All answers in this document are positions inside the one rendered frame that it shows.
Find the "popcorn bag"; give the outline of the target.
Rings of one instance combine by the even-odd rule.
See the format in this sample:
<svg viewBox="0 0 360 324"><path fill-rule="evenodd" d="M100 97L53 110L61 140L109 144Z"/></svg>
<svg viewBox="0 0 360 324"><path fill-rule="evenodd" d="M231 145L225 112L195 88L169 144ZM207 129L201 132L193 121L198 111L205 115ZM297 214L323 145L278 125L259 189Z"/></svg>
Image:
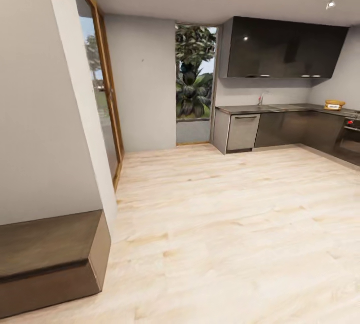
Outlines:
<svg viewBox="0 0 360 324"><path fill-rule="evenodd" d="M332 110L332 111L341 111L345 102L336 101L336 100L327 100L325 101L325 110Z"/></svg>

